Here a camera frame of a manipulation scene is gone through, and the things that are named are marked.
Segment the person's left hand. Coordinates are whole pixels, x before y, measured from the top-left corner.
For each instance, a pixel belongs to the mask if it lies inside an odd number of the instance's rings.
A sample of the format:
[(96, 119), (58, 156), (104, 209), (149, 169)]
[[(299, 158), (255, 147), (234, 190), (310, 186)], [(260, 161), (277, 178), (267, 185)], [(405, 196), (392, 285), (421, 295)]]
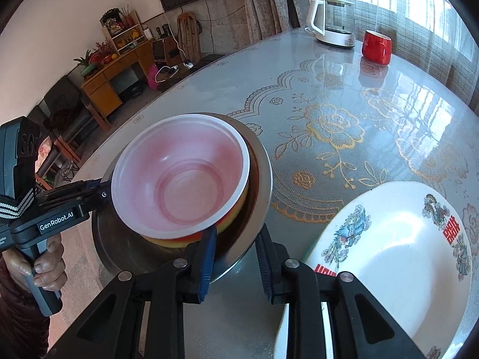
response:
[(28, 262), (17, 249), (10, 249), (2, 253), (10, 277), (27, 292), (29, 292), (27, 277), (32, 275), (32, 271), (35, 271), (33, 277), (35, 286), (46, 291), (59, 291), (66, 284), (62, 235), (55, 234), (48, 239), (46, 245), (46, 251), (33, 264)]

